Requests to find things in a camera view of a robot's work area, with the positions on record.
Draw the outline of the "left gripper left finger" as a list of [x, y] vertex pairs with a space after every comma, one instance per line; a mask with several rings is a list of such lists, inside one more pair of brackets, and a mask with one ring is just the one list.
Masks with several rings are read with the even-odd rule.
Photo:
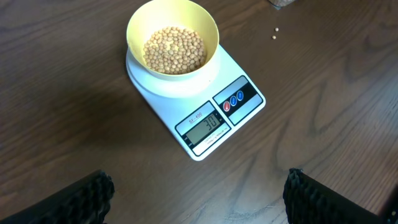
[[97, 170], [1, 224], [103, 224], [115, 193], [110, 175]]

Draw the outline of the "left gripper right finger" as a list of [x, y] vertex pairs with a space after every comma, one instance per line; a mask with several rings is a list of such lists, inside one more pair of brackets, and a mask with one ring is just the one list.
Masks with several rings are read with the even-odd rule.
[[382, 218], [291, 168], [284, 184], [287, 221], [292, 224], [377, 224]]

